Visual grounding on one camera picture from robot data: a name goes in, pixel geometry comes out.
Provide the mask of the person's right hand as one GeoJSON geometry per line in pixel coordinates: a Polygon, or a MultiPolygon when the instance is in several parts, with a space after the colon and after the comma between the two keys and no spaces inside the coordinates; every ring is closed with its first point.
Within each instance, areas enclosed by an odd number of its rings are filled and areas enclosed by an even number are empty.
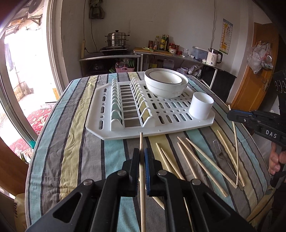
{"type": "Polygon", "coordinates": [[[277,153],[277,145],[272,142],[271,143],[271,152],[270,157],[268,161],[268,171],[271,175],[275,175],[277,172],[280,171],[281,164],[286,163],[286,152],[281,151],[280,153],[277,153]]]}

